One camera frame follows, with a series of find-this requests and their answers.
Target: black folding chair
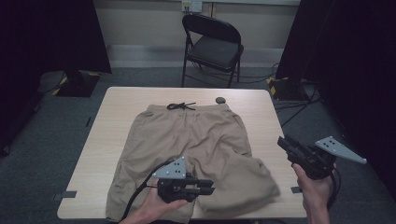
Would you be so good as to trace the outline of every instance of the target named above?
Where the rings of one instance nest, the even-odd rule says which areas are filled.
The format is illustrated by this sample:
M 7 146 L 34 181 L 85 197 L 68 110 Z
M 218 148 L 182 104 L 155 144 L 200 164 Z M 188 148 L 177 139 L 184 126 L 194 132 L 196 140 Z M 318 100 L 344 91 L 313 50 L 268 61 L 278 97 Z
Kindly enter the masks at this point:
M 202 15 L 186 15 L 183 17 L 183 27 L 187 37 L 181 87 L 184 87 L 185 77 L 202 81 L 186 75 L 187 61 L 197 63 L 201 70 L 204 65 L 224 73 L 231 73 L 227 88 L 231 87 L 236 67 L 239 82 L 244 46 L 241 44 L 241 35 L 230 23 Z M 196 43 L 192 43 L 191 33 L 201 35 L 201 38 Z

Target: drawstring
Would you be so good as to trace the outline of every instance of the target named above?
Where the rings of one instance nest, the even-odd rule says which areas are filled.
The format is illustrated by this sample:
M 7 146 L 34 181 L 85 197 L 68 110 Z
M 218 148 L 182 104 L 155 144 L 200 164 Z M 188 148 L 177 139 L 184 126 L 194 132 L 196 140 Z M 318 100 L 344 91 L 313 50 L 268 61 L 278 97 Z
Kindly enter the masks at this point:
M 181 103 L 181 104 L 170 104 L 168 105 L 166 108 L 168 110 L 173 110 L 173 109 L 178 109 L 178 108 L 182 108 L 183 110 L 190 109 L 190 110 L 195 110 L 194 108 L 190 108 L 188 107 L 188 105 L 195 105 L 196 103 L 191 103 L 191 104 L 186 104 L 186 103 Z

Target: hand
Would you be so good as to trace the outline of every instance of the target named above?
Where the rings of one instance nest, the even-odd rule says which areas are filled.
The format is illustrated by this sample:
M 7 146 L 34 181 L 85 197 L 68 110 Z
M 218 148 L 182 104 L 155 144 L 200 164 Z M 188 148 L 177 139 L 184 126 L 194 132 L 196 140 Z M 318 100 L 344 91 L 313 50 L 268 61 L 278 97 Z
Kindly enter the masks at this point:
M 309 224 L 330 223 L 327 202 L 332 192 L 332 180 L 329 176 L 320 180 L 313 180 L 306 176 L 305 170 L 294 163 L 292 165 L 298 179 L 297 183 L 303 191 L 303 206 Z
M 151 186 L 157 187 L 157 182 L 158 179 L 154 179 Z M 157 188 L 151 188 L 140 208 L 132 212 L 132 214 L 125 218 L 120 224 L 147 224 L 157 220 L 164 213 L 177 210 L 187 203 L 186 200 L 165 203 L 161 197 L 158 196 Z

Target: left hand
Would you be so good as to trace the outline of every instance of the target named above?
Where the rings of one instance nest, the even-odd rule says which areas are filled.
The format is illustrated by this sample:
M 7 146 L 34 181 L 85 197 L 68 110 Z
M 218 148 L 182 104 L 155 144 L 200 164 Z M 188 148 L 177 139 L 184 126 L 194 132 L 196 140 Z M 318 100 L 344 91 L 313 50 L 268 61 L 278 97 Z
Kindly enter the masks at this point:
M 139 209 L 132 212 L 120 224 L 146 224 L 160 218 L 164 213 L 174 211 L 186 205 L 186 200 L 176 200 L 171 203 L 165 203 L 160 196 L 158 196 L 157 185 L 158 179 L 154 179 L 151 183 L 152 187 L 146 196 L 145 201 Z

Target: khaki shorts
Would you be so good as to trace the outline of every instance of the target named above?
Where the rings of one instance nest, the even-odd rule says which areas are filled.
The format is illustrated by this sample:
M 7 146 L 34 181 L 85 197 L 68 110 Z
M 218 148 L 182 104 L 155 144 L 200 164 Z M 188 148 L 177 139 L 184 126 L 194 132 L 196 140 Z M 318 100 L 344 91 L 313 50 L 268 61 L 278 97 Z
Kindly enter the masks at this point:
M 279 195 L 262 161 L 252 158 L 247 131 L 238 115 L 227 105 L 191 108 L 195 110 L 150 105 L 136 117 L 107 195 L 108 219 L 121 219 L 130 197 L 155 166 L 180 156 L 186 157 L 189 173 L 214 181 L 213 194 L 195 200 L 204 212 L 223 218 L 239 216 Z M 131 211 L 140 206 L 147 192 L 140 193 Z M 162 219 L 187 223 L 193 207 L 189 203 Z

